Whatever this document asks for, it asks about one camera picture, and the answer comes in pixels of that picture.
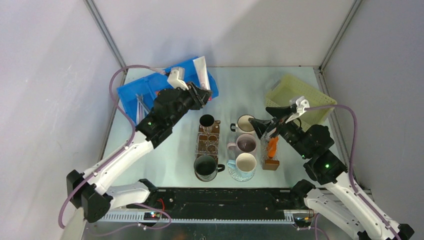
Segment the clear holder with brown lid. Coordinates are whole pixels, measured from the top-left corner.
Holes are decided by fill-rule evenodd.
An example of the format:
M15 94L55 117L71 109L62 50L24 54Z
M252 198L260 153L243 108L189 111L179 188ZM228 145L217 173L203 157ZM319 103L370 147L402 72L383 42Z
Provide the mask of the clear holder with brown lid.
M277 157L279 137L263 137L260 140L261 152L260 162L263 170L276 171L280 166L280 161Z

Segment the orange toothpaste tube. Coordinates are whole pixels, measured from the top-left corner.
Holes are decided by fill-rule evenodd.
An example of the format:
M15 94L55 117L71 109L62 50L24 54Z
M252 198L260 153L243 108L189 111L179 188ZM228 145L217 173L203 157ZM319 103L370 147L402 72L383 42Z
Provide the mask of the orange toothpaste tube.
M272 137L269 139L268 141L268 145L266 147L266 151L267 151L267 157L272 159L275 157L276 152L277 152L277 145L278 145L278 141L279 141L279 137Z

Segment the cream mug with black rim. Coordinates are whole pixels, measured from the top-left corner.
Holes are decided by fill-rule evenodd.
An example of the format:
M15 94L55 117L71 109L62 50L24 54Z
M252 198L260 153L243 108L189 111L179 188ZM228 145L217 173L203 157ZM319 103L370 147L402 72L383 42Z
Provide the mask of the cream mug with black rim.
M249 119L255 119L254 116L249 114L244 114L240 116L236 123L230 124L230 130L239 134L255 134L255 129L252 124L249 122Z

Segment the pink mug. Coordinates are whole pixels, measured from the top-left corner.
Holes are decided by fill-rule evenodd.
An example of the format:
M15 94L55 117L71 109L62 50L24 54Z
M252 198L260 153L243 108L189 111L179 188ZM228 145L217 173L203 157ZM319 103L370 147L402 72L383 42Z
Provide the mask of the pink mug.
M235 142L227 144L226 148L237 158L242 153L248 153L256 156L258 143L256 138L251 134L242 134L237 137Z

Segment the brown metallic cup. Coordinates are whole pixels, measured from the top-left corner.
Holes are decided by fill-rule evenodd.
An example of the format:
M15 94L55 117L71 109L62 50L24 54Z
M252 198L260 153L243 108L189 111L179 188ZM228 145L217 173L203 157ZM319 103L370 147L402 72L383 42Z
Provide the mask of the brown metallic cup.
M220 124L221 121L215 120L215 118L210 114L204 114L199 119L199 128L206 134L218 133Z

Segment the white toothpaste tube red cap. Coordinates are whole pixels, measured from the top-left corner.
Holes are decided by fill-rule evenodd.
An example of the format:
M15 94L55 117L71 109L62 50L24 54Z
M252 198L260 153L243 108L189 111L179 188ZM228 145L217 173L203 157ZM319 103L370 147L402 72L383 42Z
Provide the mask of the white toothpaste tube red cap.
M199 86L204 90L211 90L205 56L193 60L193 65L199 80Z

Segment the light blue mug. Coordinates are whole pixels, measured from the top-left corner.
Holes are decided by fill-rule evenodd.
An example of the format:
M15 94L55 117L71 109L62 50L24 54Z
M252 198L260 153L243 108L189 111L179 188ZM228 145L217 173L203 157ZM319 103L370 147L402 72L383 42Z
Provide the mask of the light blue mug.
M247 173L256 170L257 160L252 154L241 153L236 159L229 159L226 164L228 168L234 168L246 176Z

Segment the brown wooden oval tray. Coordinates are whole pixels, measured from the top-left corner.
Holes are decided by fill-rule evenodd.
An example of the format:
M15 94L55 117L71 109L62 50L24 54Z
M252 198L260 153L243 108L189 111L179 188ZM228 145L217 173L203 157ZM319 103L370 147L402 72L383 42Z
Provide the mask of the brown wooden oval tray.
M209 131L206 131L205 128L200 124L197 134L197 142L195 149L195 160L194 160L194 174L202 182L212 181L218 174L219 167L219 139L220 139L220 120L215 120L213 125L209 127ZM206 164L211 161L208 159L213 158L215 161L216 168L211 174L203 174L206 172L206 169L203 166L200 166L201 160L206 160Z

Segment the clear textured two-hole holder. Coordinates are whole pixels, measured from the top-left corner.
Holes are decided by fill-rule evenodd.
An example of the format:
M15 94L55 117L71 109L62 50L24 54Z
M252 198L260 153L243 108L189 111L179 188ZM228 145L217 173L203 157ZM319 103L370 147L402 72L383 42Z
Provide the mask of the clear textured two-hole holder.
M219 134L198 132L195 158L210 156L215 162L219 161Z

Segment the dark green mug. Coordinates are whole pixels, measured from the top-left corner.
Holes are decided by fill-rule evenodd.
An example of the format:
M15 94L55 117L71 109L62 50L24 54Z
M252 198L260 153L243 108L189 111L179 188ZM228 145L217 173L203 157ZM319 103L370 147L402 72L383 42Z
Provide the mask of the dark green mug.
M195 176L202 182L212 181L218 173L225 170L224 164L218 164L210 155L199 156L193 164Z

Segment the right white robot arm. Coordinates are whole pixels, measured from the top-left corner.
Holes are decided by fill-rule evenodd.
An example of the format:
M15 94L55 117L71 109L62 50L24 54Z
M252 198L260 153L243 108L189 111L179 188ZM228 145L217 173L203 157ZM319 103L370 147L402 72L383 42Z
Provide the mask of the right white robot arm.
M415 231L385 214L362 190L350 169L330 151L334 144L329 128L311 125L307 131L294 122L295 106L266 107L270 120L249 118L260 139L282 137L307 162L303 167L309 178L330 191L342 205L323 195L303 179L291 188L291 204L318 212L354 240L409 240Z

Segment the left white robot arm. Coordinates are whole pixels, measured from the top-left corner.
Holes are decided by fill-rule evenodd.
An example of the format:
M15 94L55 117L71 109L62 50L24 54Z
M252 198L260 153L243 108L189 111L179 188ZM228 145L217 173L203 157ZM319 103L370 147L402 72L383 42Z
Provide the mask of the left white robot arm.
M187 89L165 88L158 92L150 112L134 128L130 139L107 159L80 173L66 176L70 202L83 210L83 219L95 223L114 208L141 203L153 208L158 194L148 180L112 187L112 183L133 163L157 148L172 134L173 126L190 110L200 110L213 92L189 82Z

